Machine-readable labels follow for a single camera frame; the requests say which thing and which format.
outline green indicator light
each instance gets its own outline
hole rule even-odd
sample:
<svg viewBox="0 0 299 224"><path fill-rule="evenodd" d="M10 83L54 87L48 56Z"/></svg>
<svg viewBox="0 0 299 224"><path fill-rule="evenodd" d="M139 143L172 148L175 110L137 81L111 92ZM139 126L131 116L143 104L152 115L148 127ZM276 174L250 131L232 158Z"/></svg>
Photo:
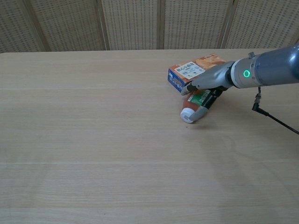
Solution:
<svg viewBox="0 0 299 224"><path fill-rule="evenodd" d="M243 75L244 75L245 78L248 78L250 76L250 71L249 70L245 70L243 72Z"/></svg>

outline robotic arm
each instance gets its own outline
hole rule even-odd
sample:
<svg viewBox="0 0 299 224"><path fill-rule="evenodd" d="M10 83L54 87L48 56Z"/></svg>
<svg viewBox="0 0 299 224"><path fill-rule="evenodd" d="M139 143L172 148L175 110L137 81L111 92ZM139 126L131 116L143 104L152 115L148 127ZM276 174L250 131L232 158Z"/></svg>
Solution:
<svg viewBox="0 0 299 224"><path fill-rule="evenodd" d="M248 58L216 65L186 83L181 94L186 95L199 89L211 91L202 106L190 117L191 120L197 120L228 88L259 87L253 110L270 116L258 108L260 87L292 83L299 83L299 44L260 55L251 52Z"/></svg>

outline woven wall panel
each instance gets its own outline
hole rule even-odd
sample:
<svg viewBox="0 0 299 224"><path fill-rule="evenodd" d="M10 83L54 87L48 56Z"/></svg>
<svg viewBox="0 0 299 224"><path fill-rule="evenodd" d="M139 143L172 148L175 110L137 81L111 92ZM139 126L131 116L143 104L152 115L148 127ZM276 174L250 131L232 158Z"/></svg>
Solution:
<svg viewBox="0 0 299 224"><path fill-rule="evenodd" d="M165 0L165 49L214 49L229 0Z"/></svg>
<svg viewBox="0 0 299 224"><path fill-rule="evenodd" d="M239 0L226 48L288 46L299 29L299 0Z"/></svg>
<svg viewBox="0 0 299 224"><path fill-rule="evenodd" d="M0 1L0 53L40 51L18 0Z"/></svg>
<svg viewBox="0 0 299 224"><path fill-rule="evenodd" d="M157 48L157 0L102 0L111 50Z"/></svg>
<svg viewBox="0 0 299 224"><path fill-rule="evenodd" d="M30 0L52 51L104 49L93 0Z"/></svg>

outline black cable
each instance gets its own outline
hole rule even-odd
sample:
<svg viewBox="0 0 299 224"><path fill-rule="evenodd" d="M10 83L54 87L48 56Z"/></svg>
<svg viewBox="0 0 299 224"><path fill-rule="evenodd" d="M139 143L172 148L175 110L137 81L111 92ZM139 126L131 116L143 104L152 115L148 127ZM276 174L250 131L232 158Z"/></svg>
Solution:
<svg viewBox="0 0 299 224"><path fill-rule="evenodd" d="M280 123L281 125L285 126L287 129L290 129L291 131L295 132L296 134L299 134L299 131L297 131L296 129L288 126L287 124L285 124L284 122L278 120L276 117L273 117L271 114L268 115L269 118L272 118L273 120L275 120L276 122Z"/></svg>
<svg viewBox="0 0 299 224"><path fill-rule="evenodd" d="M296 134L299 134L299 131L297 131L296 129L288 126L287 124L285 124L284 122L278 120L276 117L273 117L271 114L269 114L268 112L264 111L263 109L261 109L259 106L259 103L260 103L260 99L261 99L261 87L258 87L258 93L256 95L256 99L254 101L254 104L253 104L253 107L252 107L252 110L253 111L256 111L260 114L263 114L265 115L266 117L269 117L273 120L275 120L276 122L280 123L281 125L283 125L284 127L286 127L287 129L291 130L292 132L295 132Z"/></svg>

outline white bottle cap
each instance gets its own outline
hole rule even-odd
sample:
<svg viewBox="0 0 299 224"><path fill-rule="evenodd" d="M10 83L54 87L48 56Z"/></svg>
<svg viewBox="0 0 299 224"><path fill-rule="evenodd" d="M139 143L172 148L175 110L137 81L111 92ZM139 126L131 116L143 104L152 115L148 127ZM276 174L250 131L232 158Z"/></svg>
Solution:
<svg viewBox="0 0 299 224"><path fill-rule="evenodd" d="M190 120L190 116L194 113L195 111L192 110L191 108L184 108L181 112L181 118L183 119L184 122L187 123L192 123L194 120Z"/></svg>

